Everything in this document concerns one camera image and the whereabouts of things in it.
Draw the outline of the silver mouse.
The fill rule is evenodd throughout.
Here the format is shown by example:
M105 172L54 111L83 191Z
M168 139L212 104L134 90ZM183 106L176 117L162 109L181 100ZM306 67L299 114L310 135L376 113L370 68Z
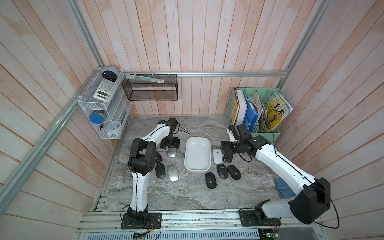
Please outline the silver mouse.
M168 148L168 157L174 158L177 154L176 148Z
M169 165L167 170L171 182L176 182L179 180L179 174L175 165Z

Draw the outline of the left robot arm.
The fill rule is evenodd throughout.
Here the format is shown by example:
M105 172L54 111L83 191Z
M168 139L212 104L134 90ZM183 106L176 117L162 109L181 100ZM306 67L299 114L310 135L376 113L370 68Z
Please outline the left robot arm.
M148 177L155 164L161 163L162 157L157 152L157 146L168 151L173 158L180 148L180 140L174 137L179 122L175 118L161 120L157 126L146 136L135 138L129 155L129 169L133 175L133 198L127 210L127 219L140 225L148 219Z

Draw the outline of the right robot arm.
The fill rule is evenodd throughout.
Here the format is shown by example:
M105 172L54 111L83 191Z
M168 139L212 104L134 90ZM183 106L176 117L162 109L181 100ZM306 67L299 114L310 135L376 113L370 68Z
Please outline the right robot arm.
M255 215L261 225L265 220L293 218L311 224L331 208L331 185L301 170L284 157L263 136L253 137L245 124L230 125L230 139L221 142L224 154L247 154L272 169L296 195L284 201L263 201L256 205Z

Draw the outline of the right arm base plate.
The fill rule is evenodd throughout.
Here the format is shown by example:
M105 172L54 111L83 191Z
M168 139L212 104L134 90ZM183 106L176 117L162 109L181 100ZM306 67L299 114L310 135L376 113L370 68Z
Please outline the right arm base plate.
M280 218L270 219L260 210L239 210L239 216L243 227L279 227L281 225Z

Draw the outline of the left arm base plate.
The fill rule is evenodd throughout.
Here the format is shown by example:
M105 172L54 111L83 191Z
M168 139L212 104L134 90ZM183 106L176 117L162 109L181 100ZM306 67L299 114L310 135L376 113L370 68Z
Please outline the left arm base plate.
M128 214L125 213L120 228L122 230L160 229L161 221L162 213L148 213L144 221L138 221L136 218L128 217Z

